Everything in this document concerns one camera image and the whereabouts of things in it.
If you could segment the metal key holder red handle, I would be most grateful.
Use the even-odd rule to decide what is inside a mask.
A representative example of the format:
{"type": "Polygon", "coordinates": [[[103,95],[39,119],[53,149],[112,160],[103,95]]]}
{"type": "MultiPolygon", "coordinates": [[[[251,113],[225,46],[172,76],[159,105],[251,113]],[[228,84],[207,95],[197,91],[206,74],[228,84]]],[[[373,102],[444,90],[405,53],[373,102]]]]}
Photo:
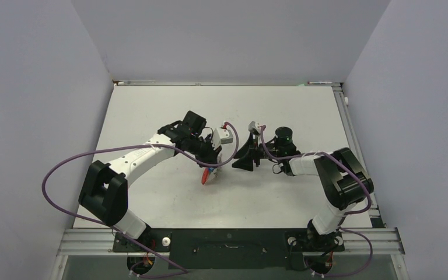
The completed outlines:
{"type": "Polygon", "coordinates": [[[222,171],[222,167],[213,167],[215,170],[210,173],[208,171],[208,167],[204,168],[204,171],[202,173],[202,177],[201,177],[201,184],[202,185],[209,185],[211,184],[218,176],[218,174],[222,171]]]}

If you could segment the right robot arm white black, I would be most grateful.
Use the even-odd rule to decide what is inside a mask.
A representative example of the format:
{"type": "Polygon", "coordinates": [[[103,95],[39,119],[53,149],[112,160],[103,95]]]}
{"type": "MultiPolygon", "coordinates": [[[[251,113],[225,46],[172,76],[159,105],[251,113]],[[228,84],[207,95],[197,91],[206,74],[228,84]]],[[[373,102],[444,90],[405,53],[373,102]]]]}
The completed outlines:
{"type": "Polygon", "coordinates": [[[232,167],[252,172],[262,160],[269,160],[287,176],[317,176],[320,179],[326,203],[307,225],[307,244],[320,250],[330,241],[354,207],[366,201],[369,209],[373,181],[349,148],[333,152],[302,153],[293,143],[293,131],[279,127],[274,137],[263,139],[265,126],[250,124],[249,136],[237,151],[232,167]]]}

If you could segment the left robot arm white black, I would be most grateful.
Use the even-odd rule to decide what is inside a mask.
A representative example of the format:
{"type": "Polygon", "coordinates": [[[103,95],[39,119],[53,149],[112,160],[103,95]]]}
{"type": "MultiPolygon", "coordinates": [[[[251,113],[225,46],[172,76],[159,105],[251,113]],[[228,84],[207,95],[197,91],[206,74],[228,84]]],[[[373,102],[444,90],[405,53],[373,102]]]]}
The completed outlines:
{"type": "Polygon", "coordinates": [[[158,163],[181,152],[188,152],[197,160],[216,164],[222,150],[223,138],[229,136],[224,128],[215,128],[207,136],[202,132],[206,119],[188,111],[182,120],[158,129],[143,148],[103,163],[93,162],[79,194],[79,203],[98,220],[128,236],[128,244],[136,251],[150,245],[150,226],[128,207],[131,184],[158,163]]]}

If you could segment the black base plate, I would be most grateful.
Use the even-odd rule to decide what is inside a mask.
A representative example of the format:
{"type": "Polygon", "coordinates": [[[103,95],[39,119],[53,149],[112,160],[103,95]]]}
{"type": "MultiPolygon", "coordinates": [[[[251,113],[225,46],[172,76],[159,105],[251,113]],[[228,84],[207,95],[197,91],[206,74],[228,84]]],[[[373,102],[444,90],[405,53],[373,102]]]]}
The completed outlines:
{"type": "Polygon", "coordinates": [[[345,250],[342,234],[310,240],[307,228],[286,229],[152,229],[140,240],[166,254],[172,264],[188,270],[262,269],[299,270],[303,260],[326,259],[345,250]]]}

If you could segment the back aluminium rail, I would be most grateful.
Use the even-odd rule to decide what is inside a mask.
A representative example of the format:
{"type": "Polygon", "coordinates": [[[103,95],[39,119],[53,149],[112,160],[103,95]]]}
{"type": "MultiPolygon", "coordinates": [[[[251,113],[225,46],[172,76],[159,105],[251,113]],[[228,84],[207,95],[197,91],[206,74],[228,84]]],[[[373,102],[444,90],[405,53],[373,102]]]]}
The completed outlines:
{"type": "Polygon", "coordinates": [[[288,82],[288,81],[265,81],[265,82],[161,82],[155,80],[115,80],[117,86],[331,86],[340,88],[341,82],[288,82]]]}

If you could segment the right aluminium rail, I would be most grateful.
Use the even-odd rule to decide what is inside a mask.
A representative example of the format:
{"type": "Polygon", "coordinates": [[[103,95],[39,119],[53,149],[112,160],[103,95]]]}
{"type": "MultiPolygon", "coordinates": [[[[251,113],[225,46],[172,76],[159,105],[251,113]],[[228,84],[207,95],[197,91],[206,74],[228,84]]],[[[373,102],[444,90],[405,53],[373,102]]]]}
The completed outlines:
{"type": "MultiPolygon", "coordinates": [[[[358,138],[356,136],[354,125],[351,120],[351,116],[349,115],[348,110],[348,99],[346,95],[343,92],[343,83],[334,83],[334,86],[332,86],[332,90],[334,93],[335,101],[338,107],[338,111],[341,117],[341,121],[343,124],[343,128],[345,131],[345,135],[348,141],[348,145],[350,149],[352,150],[353,154],[358,158],[359,162],[363,166],[363,168],[368,171],[368,168],[366,167],[365,159],[362,155],[361,146],[359,144],[358,138]]],[[[382,221],[382,218],[380,216],[379,207],[375,198],[375,193],[372,192],[370,194],[372,204],[370,206],[370,209],[366,212],[369,216],[371,226],[373,228],[384,228],[385,225],[382,221]]]]}

